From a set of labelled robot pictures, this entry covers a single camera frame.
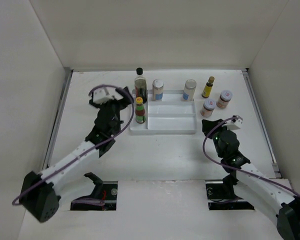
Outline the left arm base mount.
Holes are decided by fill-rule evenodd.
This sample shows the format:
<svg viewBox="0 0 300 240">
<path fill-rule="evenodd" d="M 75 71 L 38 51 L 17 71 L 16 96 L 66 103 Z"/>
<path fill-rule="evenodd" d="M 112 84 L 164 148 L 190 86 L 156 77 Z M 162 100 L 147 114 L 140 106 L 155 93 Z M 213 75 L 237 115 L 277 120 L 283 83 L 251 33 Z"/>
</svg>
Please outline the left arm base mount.
<svg viewBox="0 0 300 240">
<path fill-rule="evenodd" d="M 89 195 L 74 199 L 70 204 L 71 211 L 115 211 L 117 209 L 118 182 L 103 181 L 94 173 L 84 175 L 93 183 Z"/>
</svg>

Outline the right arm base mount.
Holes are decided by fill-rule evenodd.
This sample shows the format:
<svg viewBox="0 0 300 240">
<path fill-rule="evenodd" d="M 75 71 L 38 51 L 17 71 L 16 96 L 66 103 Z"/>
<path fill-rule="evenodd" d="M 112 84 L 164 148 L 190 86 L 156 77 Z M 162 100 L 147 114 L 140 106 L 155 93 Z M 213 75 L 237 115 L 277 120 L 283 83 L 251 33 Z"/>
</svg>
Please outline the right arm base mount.
<svg viewBox="0 0 300 240">
<path fill-rule="evenodd" d="M 252 210 L 255 208 L 234 193 L 234 177 L 227 175 L 222 180 L 205 182 L 208 209 L 211 211 Z"/>
</svg>

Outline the white granule jar blue label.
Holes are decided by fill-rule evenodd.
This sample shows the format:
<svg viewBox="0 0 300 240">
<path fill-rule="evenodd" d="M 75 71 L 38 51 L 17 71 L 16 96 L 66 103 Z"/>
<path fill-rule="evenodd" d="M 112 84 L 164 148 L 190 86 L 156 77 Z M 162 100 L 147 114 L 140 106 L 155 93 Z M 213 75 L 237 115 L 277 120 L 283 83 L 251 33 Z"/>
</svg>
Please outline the white granule jar blue label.
<svg viewBox="0 0 300 240">
<path fill-rule="evenodd" d="M 152 82 L 152 100 L 161 101 L 164 92 L 164 82 L 161 79 L 155 79 Z"/>
</svg>

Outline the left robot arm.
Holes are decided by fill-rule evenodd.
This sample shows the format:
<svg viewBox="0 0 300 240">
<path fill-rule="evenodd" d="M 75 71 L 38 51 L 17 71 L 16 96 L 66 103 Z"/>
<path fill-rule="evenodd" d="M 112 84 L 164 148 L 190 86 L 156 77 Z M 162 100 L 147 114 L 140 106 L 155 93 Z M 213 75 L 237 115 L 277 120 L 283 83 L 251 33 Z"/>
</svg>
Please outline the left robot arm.
<svg viewBox="0 0 300 240">
<path fill-rule="evenodd" d="M 115 183 L 104 181 L 89 165 L 99 160 L 115 144 L 125 129 L 121 111 L 134 103 L 128 87 L 117 87 L 120 99 L 110 96 L 109 85 L 99 85 L 89 92 L 89 104 L 98 109 L 91 132 L 70 154 L 41 172 L 29 172 L 23 180 L 20 195 L 13 205 L 22 205 L 39 223 L 50 220 L 60 205 L 70 201 L 75 211 L 112 210 L 117 198 L 111 190 Z"/>
</svg>

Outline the dark soy sauce bottle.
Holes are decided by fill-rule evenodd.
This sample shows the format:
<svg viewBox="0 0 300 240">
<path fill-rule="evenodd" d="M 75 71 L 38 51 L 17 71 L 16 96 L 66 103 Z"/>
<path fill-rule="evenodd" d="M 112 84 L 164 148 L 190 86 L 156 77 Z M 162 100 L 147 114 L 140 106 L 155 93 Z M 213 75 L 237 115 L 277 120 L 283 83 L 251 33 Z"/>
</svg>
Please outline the dark soy sauce bottle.
<svg viewBox="0 0 300 240">
<path fill-rule="evenodd" d="M 134 80 L 134 90 L 135 96 L 138 98 L 142 98 L 143 103 L 145 104 L 148 100 L 148 91 L 147 91 L 147 81 L 146 78 L 143 76 L 143 69 L 138 67 L 136 69 L 137 77 Z"/>
</svg>

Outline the orange spice jar front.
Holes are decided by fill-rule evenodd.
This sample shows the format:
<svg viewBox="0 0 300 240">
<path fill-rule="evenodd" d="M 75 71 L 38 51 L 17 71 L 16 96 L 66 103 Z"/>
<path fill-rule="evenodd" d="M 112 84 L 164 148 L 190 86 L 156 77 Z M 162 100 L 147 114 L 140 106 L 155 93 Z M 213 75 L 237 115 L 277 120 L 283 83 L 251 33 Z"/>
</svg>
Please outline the orange spice jar front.
<svg viewBox="0 0 300 240">
<path fill-rule="evenodd" d="M 212 98 L 207 98 L 203 103 L 200 113 L 203 117 L 209 118 L 213 114 L 215 107 L 216 101 Z"/>
</svg>

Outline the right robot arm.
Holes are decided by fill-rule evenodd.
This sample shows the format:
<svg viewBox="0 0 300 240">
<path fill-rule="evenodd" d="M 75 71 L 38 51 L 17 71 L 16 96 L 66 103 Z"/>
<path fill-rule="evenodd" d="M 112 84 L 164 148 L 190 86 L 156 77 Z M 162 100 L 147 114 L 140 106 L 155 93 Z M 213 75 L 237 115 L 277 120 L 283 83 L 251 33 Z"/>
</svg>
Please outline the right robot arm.
<svg viewBox="0 0 300 240">
<path fill-rule="evenodd" d="M 233 115 L 225 120 L 203 119 L 205 140 L 213 141 L 218 165 L 228 173 L 222 192 L 228 198 L 238 197 L 254 206 L 276 226 L 284 240 L 300 240 L 300 194 L 262 174 L 240 151 L 234 130 L 243 119 Z"/>
</svg>

